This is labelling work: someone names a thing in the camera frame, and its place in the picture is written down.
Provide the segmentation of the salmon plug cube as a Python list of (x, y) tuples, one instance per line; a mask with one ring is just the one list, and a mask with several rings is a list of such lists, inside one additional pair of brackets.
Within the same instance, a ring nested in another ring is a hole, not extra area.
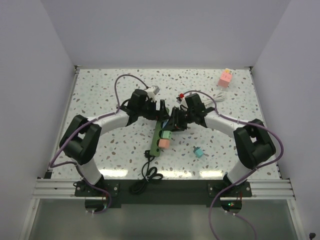
[(161, 138), (158, 142), (158, 147), (161, 149), (168, 149), (170, 147), (170, 140)]

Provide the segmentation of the green plug cube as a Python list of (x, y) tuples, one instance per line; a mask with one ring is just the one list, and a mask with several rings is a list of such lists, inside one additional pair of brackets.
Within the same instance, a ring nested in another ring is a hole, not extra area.
[(172, 139), (172, 132), (169, 130), (164, 130), (162, 132), (161, 138), (166, 139), (166, 140), (171, 140)]

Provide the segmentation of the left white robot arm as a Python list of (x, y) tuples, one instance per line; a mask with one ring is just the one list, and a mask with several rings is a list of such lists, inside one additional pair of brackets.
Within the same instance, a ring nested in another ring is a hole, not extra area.
[(72, 119), (59, 147), (67, 157), (76, 161), (80, 174), (87, 181), (85, 189), (92, 196), (99, 196), (105, 188), (104, 177), (94, 161), (100, 136), (127, 127), (139, 117), (152, 121), (168, 120), (170, 116), (164, 100), (160, 101), (159, 109), (156, 109), (156, 95), (159, 91), (158, 86), (145, 90), (135, 89), (117, 113), (90, 118), (78, 114)]

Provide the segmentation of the teal plug cube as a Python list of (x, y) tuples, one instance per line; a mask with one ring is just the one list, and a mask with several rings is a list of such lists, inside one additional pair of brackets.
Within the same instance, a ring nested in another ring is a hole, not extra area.
[(203, 150), (198, 146), (193, 147), (193, 153), (197, 158), (201, 158), (204, 155)]

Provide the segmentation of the green power strip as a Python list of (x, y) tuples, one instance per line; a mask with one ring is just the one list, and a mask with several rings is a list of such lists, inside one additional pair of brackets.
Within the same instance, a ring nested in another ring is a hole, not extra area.
[(159, 147), (159, 141), (162, 137), (162, 130), (163, 130), (163, 121), (157, 121), (154, 129), (154, 134), (153, 138), (151, 141), (151, 146), (150, 146), (150, 155), (153, 157), (159, 157), (161, 154), (161, 150)]

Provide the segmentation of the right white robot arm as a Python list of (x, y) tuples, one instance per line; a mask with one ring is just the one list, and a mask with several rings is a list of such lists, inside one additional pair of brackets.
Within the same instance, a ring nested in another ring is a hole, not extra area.
[(205, 106), (197, 93), (186, 96), (180, 107), (172, 108), (163, 130), (181, 132), (193, 123), (234, 139), (238, 162), (223, 177), (222, 189), (227, 196), (235, 196), (241, 190), (240, 184), (247, 180), (252, 171), (276, 153), (276, 147), (261, 120), (244, 122), (219, 114), (215, 106)]

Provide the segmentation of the blue plug cube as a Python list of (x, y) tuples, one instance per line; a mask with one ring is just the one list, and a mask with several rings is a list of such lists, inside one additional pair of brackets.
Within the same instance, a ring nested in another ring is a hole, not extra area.
[(166, 121), (164, 121), (164, 122), (162, 123), (162, 128), (163, 128), (163, 129), (166, 127), (167, 123), (168, 123), (168, 120), (166, 120)]

